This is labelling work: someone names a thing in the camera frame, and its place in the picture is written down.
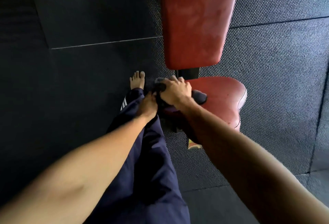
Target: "navy pants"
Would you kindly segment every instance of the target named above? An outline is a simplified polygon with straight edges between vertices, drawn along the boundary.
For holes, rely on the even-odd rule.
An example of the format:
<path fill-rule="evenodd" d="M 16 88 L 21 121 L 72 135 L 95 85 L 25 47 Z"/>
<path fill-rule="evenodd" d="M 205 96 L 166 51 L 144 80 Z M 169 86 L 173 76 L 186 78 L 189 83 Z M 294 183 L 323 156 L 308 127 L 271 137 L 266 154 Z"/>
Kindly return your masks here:
<path fill-rule="evenodd" d="M 107 132 L 132 120 L 143 98 L 140 88 L 128 92 L 127 106 Z M 140 132 L 85 223 L 190 223 L 158 116 Z"/>

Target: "black rubber floor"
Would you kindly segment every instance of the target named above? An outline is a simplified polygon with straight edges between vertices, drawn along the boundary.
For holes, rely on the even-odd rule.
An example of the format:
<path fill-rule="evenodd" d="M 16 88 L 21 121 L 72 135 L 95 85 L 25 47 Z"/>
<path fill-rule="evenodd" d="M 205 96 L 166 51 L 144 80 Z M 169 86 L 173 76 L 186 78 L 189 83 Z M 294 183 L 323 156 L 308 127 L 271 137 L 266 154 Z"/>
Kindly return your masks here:
<path fill-rule="evenodd" d="M 2 204 L 56 159 L 104 134 L 132 72 L 144 70 L 150 84 L 173 71 L 164 65 L 158 0 L 0 5 Z M 328 61 L 329 0 L 237 0 L 221 62 L 200 72 L 246 85 L 241 131 L 325 204 Z M 203 150 L 188 151 L 182 133 L 165 135 L 192 223 L 257 222 Z"/>

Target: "white stripe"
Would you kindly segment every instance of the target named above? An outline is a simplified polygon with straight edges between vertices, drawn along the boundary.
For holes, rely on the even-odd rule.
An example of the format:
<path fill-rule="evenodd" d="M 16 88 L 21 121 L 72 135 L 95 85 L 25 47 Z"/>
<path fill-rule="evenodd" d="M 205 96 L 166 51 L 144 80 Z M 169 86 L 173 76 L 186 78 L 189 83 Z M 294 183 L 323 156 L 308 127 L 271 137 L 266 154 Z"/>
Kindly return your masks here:
<path fill-rule="evenodd" d="M 148 37 L 148 38 L 140 38 L 140 39 L 127 39 L 127 40 L 119 40 L 119 41 L 109 41 L 109 42 L 95 43 L 95 44 L 87 44 L 87 45 L 79 45 L 79 46 L 56 47 L 56 48 L 51 48 L 51 50 L 71 48 L 71 47 L 81 47 L 81 46 L 94 46 L 94 45 L 110 44 L 110 43 L 117 43 L 117 42 L 127 42 L 127 41 L 134 41 L 134 40 L 142 40 L 142 39 L 156 39 L 156 38 L 162 38 L 162 36 Z"/>

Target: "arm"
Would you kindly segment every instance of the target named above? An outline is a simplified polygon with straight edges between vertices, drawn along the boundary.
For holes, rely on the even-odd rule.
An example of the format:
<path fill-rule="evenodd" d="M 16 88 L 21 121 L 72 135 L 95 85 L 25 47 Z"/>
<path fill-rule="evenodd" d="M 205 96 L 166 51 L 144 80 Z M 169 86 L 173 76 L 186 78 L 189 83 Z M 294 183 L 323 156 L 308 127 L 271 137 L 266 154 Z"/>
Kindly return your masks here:
<path fill-rule="evenodd" d="M 273 155 L 191 98 L 182 78 L 165 80 L 161 98 L 187 118 L 211 162 L 260 223 L 328 223 L 329 209 Z"/>
<path fill-rule="evenodd" d="M 83 223 L 125 162 L 138 134 L 156 115 L 151 94 L 138 116 L 65 155 L 0 211 L 0 223 Z"/>

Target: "red leather upholstery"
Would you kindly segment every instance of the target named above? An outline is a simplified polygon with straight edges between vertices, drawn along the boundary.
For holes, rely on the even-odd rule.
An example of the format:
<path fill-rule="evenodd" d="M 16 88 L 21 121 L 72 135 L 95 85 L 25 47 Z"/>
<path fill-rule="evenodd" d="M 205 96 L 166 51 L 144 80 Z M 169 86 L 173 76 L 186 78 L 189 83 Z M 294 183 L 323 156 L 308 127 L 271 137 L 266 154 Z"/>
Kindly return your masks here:
<path fill-rule="evenodd" d="M 162 0 L 166 66 L 180 70 L 217 64 L 235 0 Z"/>
<path fill-rule="evenodd" d="M 239 111 L 247 98 L 243 84 L 230 77 L 201 77 L 188 80 L 193 90 L 206 93 L 207 101 L 202 105 L 229 126 L 240 130 Z"/>

